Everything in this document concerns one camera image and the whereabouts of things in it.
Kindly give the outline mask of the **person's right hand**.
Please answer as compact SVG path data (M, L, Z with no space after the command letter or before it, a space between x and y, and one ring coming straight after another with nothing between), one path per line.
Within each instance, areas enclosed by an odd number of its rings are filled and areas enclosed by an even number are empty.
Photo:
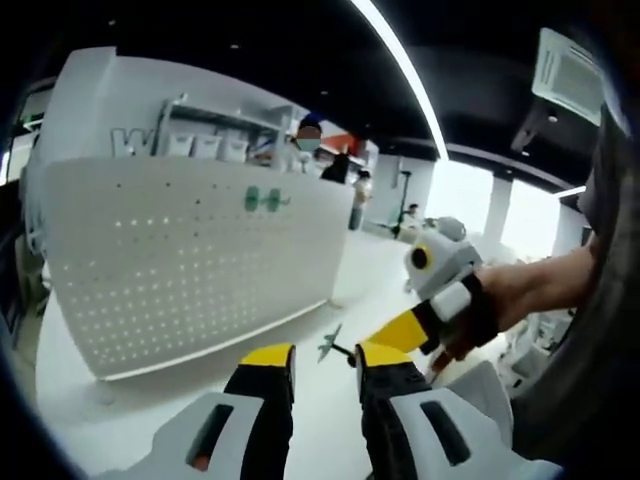
M480 306L462 312L444 332L442 351L429 366L434 375L449 363L465 359L472 350L488 344L526 316L548 309L550 296L544 261L484 267L476 278L481 286Z

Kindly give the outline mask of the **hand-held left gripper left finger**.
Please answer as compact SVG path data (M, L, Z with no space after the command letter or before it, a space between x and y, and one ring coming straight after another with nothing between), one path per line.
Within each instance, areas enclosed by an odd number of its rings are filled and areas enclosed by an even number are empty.
M119 479L281 479L293 433L295 346L258 348L221 392L163 424L151 451Z

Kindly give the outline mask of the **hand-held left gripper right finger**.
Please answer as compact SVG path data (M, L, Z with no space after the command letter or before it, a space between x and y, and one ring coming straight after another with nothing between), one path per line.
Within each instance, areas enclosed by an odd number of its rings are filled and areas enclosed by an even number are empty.
M431 388L412 359L365 341L355 362L362 433L376 479L557 479L562 467L514 452L490 416Z

